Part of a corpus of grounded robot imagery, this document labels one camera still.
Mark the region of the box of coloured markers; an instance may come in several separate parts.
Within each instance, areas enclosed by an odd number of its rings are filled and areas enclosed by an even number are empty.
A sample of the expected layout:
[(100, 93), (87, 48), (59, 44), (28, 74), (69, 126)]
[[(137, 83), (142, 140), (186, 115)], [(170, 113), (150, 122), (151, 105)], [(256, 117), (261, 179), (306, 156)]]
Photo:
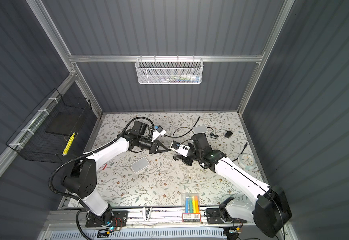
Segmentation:
[(182, 195), (182, 222), (201, 222), (199, 197), (197, 193), (187, 193)]

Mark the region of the black pad in basket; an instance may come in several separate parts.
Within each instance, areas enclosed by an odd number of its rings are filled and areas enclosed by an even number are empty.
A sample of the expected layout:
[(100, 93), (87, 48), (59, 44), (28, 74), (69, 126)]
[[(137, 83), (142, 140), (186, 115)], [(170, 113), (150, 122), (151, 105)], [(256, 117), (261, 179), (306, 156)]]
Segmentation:
[(45, 132), (60, 136), (70, 136), (79, 119), (79, 114), (58, 113), (57, 116), (47, 126)]

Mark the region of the black power adapter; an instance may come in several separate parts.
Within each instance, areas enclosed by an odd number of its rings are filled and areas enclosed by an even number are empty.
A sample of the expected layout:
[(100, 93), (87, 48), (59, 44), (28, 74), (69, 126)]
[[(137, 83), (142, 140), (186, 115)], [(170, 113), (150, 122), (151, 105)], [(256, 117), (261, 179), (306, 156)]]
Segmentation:
[(233, 132), (232, 132), (232, 131), (227, 131), (227, 132), (224, 134), (224, 136), (225, 136), (226, 138), (230, 138), (232, 135), (233, 135)]

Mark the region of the floral table mat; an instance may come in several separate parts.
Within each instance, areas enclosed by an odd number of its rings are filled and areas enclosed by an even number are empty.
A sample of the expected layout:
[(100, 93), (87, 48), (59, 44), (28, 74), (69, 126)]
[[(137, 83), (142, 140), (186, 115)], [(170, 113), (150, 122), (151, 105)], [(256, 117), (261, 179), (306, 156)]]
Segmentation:
[[(172, 141), (190, 141), (192, 126), (207, 125), (212, 148), (235, 160), (240, 153), (251, 154), (246, 134), (237, 113), (140, 113), (142, 122), (154, 123), (166, 130), (160, 141), (170, 146)], [(226, 138), (224, 134), (232, 131)], [(97, 171), (97, 190), (113, 207), (180, 206), (182, 195), (197, 193), (203, 206), (219, 205), (228, 197), (248, 202), (248, 198), (225, 178), (203, 169), (197, 162), (187, 166), (173, 159), (174, 152), (151, 155), (134, 148), (107, 162), (104, 170)], [(146, 157), (150, 165), (135, 174), (131, 164)]]

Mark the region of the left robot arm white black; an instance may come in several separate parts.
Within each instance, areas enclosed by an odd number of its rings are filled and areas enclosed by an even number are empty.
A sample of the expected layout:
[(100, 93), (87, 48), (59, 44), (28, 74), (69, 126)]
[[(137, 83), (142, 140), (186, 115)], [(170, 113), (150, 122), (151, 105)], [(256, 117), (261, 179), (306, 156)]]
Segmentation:
[(61, 179), (64, 186), (73, 197), (91, 214), (97, 217), (108, 215), (110, 205), (98, 192), (97, 170), (114, 157), (123, 154), (134, 147), (148, 150), (150, 154), (165, 153), (169, 149), (158, 138), (165, 135), (162, 126), (145, 124), (133, 119), (132, 128), (125, 126), (120, 134), (111, 142), (93, 151), (87, 152), (83, 157), (68, 164), (65, 176)]

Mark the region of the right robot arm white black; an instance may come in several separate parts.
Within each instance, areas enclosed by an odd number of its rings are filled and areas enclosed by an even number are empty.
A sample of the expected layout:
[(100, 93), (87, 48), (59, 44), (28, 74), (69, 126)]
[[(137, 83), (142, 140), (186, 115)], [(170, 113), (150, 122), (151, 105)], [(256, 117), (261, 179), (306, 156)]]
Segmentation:
[(233, 197), (222, 202), (219, 215), (224, 222), (238, 219), (253, 222), (264, 235), (273, 238), (291, 219), (292, 212), (281, 187), (271, 187), (248, 174), (225, 153), (214, 150), (205, 134), (193, 135), (187, 145), (172, 142), (170, 148), (177, 153), (175, 159), (188, 165), (198, 162), (203, 169), (209, 169), (231, 182), (248, 198), (248, 203)]

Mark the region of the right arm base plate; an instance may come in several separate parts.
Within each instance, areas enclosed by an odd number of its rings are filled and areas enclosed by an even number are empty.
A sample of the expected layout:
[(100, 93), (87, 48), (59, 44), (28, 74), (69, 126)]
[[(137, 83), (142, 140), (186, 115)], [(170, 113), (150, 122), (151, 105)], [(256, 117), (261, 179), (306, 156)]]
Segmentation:
[(210, 225), (218, 225), (218, 224), (244, 224), (247, 223), (248, 220), (243, 218), (243, 215), (240, 213), (229, 212), (225, 208), (207, 208), (203, 214), (207, 223)]

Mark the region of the red white small card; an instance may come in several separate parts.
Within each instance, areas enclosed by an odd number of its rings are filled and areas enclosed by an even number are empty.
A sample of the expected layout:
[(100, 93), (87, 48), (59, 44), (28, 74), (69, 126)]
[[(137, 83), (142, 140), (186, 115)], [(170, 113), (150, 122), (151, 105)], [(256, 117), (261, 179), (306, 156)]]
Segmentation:
[(107, 164), (104, 164), (104, 165), (102, 165), (102, 166), (100, 166), (100, 170), (104, 170), (105, 168), (107, 167)]

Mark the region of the white round clock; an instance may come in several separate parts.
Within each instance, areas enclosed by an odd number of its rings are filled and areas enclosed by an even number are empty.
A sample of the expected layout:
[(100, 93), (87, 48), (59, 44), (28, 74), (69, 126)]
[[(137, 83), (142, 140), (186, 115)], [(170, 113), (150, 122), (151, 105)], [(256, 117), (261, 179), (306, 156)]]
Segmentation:
[(238, 164), (243, 170), (253, 170), (256, 167), (256, 160), (251, 154), (240, 154)]

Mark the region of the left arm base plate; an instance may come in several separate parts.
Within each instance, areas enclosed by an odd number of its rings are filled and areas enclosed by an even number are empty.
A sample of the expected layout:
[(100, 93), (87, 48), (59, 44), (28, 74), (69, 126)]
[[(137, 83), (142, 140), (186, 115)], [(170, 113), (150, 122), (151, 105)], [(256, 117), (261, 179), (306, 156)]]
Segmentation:
[(87, 214), (85, 227), (125, 227), (128, 218), (128, 211), (106, 211), (102, 216), (96, 216), (89, 212)]

